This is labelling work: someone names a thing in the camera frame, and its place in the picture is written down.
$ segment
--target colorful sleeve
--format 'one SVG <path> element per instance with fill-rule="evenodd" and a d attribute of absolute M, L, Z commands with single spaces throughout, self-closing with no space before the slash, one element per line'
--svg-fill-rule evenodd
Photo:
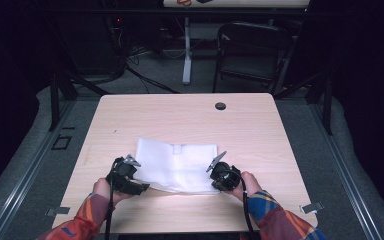
<path fill-rule="evenodd" d="M 92 239 L 99 234 L 105 221 L 109 200 L 91 193 L 83 202 L 73 220 L 44 233 L 38 239 Z"/>
<path fill-rule="evenodd" d="M 266 191 L 259 191 L 248 200 L 249 213 L 260 228 L 261 239 L 315 239 L 326 237 L 280 204 Z"/>

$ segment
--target folded white fabric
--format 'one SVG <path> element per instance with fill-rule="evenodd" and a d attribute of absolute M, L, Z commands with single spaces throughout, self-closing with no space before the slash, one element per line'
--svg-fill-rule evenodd
<path fill-rule="evenodd" d="M 151 188 L 166 192 L 215 194 L 210 172 L 205 172 L 217 156 L 215 144 L 168 144 L 140 138 L 136 150 L 138 167 L 134 178 Z"/>

